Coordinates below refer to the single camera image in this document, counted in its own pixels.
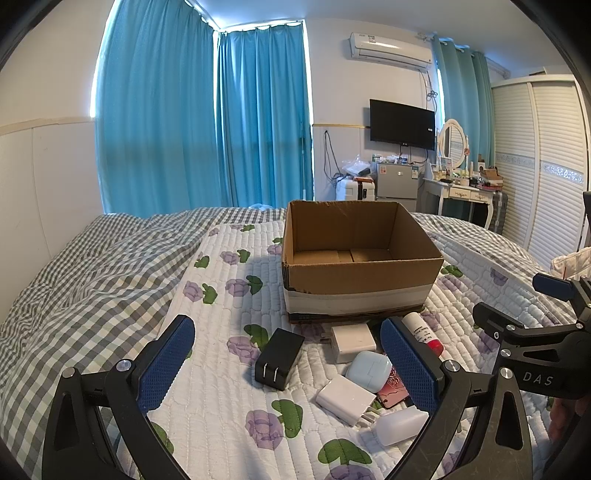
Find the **person's hand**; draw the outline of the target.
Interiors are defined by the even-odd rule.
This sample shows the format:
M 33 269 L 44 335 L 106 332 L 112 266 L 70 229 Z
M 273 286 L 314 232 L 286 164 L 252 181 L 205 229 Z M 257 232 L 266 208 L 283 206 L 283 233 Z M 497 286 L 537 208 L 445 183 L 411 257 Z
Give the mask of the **person's hand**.
M 552 442 L 558 442 L 572 420 L 574 415 L 583 416 L 590 405 L 590 397 L 576 400 L 575 403 L 555 398 L 550 412 L 549 438 Z

